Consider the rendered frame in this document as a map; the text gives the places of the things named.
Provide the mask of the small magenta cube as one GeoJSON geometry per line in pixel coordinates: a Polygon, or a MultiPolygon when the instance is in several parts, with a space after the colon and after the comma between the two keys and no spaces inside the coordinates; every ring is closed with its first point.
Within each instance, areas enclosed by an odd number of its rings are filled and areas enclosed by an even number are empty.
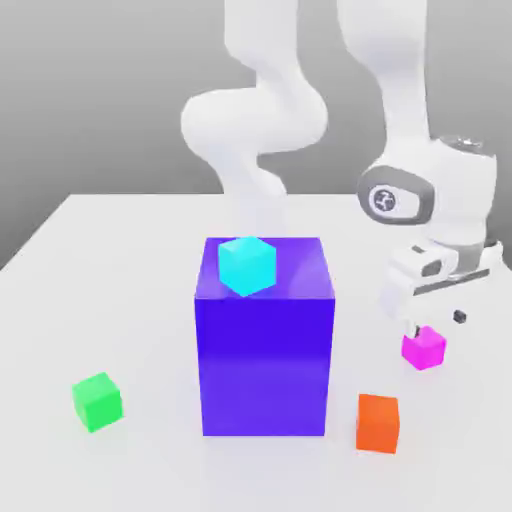
{"type": "Polygon", "coordinates": [[[422,326],[415,337],[405,335],[401,355],[417,370],[425,370],[443,363],[447,340],[429,326],[422,326]]]}

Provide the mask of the small orange cube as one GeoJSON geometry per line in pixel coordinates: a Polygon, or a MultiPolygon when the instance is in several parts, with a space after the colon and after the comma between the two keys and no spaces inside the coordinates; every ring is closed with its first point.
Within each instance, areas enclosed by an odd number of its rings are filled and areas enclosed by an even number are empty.
{"type": "Polygon", "coordinates": [[[400,433],[398,399],[360,394],[358,397],[356,448],[395,454],[400,433]]]}

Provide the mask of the large blue box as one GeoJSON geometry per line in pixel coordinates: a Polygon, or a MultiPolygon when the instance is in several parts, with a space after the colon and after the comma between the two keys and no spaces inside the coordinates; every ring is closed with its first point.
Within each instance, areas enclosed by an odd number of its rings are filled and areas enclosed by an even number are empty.
{"type": "Polygon", "coordinates": [[[206,436],[321,436],[335,314],[322,243],[271,238],[277,283],[241,297],[218,277],[206,239],[194,296],[206,436]]]}

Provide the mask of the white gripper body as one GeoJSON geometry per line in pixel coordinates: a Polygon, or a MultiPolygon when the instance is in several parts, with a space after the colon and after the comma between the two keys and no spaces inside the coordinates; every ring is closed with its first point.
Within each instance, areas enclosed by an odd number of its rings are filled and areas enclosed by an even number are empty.
{"type": "Polygon", "coordinates": [[[484,268],[465,275],[421,282],[419,278],[413,278],[396,268],[390,268],[384,280],[379,302],[383,311],[390,318],[405,320],[409,317],[407,309],[413,297],[485,278],[489,275],[490,270],[484,268]]]}

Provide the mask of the small green cube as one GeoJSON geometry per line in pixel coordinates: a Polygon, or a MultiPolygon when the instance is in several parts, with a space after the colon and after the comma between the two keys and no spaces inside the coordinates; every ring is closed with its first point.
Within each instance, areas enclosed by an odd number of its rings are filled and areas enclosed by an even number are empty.
{"type": "Polygon", "coordinates": [[[89,433],[123,417],[120,389],[106,372],[73,384],[72,399],[75,412],[89,433]]]}

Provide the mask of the small cyan cube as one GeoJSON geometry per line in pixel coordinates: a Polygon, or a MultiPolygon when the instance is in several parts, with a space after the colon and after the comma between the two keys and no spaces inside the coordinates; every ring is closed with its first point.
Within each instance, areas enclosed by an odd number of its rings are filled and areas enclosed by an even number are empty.
{"type": "Polygon", "coordinates": [[[219,280],[241,297],[277,281],[277,249],[257,237],[241,237],[218,246],[219,280]]]}

